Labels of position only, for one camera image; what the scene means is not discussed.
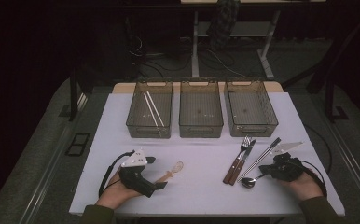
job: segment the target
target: silver spoon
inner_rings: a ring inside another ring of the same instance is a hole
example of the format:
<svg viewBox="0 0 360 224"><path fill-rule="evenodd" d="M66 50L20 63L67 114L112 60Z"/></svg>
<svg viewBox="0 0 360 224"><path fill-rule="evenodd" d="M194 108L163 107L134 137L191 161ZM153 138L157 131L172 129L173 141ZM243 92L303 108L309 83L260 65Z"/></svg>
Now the silver spoon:
<svg viewBox="0 0 360 224"><path fill-rule="evenodd" d="M262 176L264 175L259 175L258 177L256 178L250 178L250 177L245 177L245 178L242 178L241 182L242 182L242 185L247 188L247 189L250 189L252 188L255 184L256 184L256 181L261 178Z"/></svg>

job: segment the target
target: metal fork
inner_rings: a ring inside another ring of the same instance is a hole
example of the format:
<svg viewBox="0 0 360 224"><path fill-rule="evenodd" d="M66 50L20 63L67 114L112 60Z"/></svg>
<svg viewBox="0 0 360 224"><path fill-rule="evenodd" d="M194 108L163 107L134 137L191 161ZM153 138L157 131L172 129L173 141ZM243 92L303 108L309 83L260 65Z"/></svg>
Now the metal fork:
<svg viewBox="0 0 360 224"><path fill-rule="evenodd" d="M239 152L238 156L235 158L232 165L230 166L230 168L229 168L229 170L228 170L228 172L226 174L226 177L224 177L223 182L225 184L229 183L233 172L235 171L236 167L238 166L238 163L241 161L241 158L242 158L242 155L243 155L244 151L247 150L247 148L249 147L251 139L252 138L247 136L247 135L243 138L243 141L241 143L241 151Z"/></svg>

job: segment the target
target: clear plastic bin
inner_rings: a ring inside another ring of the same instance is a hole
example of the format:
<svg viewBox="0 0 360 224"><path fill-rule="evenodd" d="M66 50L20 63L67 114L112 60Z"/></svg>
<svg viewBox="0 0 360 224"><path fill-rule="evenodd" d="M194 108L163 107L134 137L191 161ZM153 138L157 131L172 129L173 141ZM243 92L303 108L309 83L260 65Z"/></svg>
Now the clear plastic bin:
<svg viewBox="0 0 360 224"><path fill-rule="evenodd" d="M219 138L223 125L217 79L183 78L180 86L180 136Z"/></svg>
<svg viewBox="0 0 360 224"><path fill-rule="evenodd" d="M279 124L261 77L227 77L226 108L233 137L270 137Z"/></svg>
<svg viewBox="0 0 360 224"><path fill-rule="evenodd" d="M126 122L131 137L170 138L172 101L172 78L139 79Z"/></svg>

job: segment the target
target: white table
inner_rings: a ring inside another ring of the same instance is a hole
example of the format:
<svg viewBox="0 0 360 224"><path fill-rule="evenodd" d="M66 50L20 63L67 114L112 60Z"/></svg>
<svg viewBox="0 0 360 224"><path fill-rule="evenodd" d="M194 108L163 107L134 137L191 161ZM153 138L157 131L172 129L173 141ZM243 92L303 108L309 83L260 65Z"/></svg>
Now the white table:
<svg viewBox="0 0 360 224"><path fill-rule="evenodd" d="M270 92L269 96L279 125L272 137L257 138L242 172L276 137L282 138L282 143L303 141L304 144L290 150L290 154L311 162L323 173L328 200L335 211L344 216L345 211L338 194L316 155L288 93ZM96 202L105 171L116 157L142 147L147 156L157 158L142 172L143 177L151 182L172 169L178 161L182 161L185 166L180 173L169 179L165 189L155 191L151 198L141 196L124 203L116 211L118 216L286 217L301 214L297 199L270 176L259 179L253 189L245 189L240 183L235 183L234 186L223 184L222 180L238 154L242 141L241 138L229 135L223 95L221 95L221 104L224 127L221 137L214 139L180 138L179 94L176 91L173 97L172 137L132 139L125 125L131 99L130 93L109 95L70 213L81 215L86 205ZM272 156L268 156L260 164L272 164ZM255 168L248 176L256 177L259 174L259 169Z"/></svg>

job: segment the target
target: knife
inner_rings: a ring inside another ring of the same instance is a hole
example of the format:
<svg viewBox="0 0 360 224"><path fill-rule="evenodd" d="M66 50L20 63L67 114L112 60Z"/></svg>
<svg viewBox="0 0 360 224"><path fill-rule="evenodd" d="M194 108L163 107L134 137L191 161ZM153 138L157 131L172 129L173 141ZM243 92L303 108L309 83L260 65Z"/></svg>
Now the knife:
<svg viewBox="0 0 360 224"><path fill-rule="evenodd" d="M244 151L243 156L241 158L241 161L238 163L238 166L233 171L233 174L232 174L232 176L231 176L231 178L229 180L230 185L233 186L235 184L236 178L238 178L238 175L239 175L239 173L241 172L241 169L244 166L244 162L246 161L247 157L249 157L250 152L252 151L255 142L256 142L256 139L253 140L250 143L249 147Z"/></svg>

